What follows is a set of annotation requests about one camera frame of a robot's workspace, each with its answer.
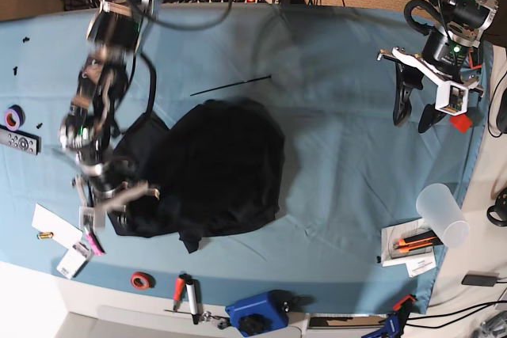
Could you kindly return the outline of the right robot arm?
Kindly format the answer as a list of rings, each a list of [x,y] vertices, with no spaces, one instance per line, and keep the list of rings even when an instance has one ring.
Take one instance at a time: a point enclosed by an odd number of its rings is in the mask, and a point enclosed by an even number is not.
[[[116,107],[130,87],[126,57],[140,54],[144,21],[155,17],[161,0],[101,0],[86,39],[92,50],[78,75],[78,87],[59,129],[59,141],[72,153],[91,189],[83,200],[95,213],[125,212],[130,202],[158,197],[158,189],[135,180],[135,163],[110,146],[118,134]]]

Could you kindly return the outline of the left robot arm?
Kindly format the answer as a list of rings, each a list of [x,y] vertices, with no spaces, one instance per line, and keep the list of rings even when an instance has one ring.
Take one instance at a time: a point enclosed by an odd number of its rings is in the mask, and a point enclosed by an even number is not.
[[[457,129],[471,125],[467,116],[472,93],[479,97],[484,89],[478,76],[463,76],[462,67],[481,67],[481,42],[484,32],[494,23],[497,0],[411,0],[403,16],[406,23],[426,37],[420,53],[408,53],[402,47],[379,50],[378,57],[395,64],[395,105],[393,123],[403,125],[410,117],[410,95],[423,88],[424,78],[436,86],[436,100],[427,104],[418,124],[425,133],[445,116]]]

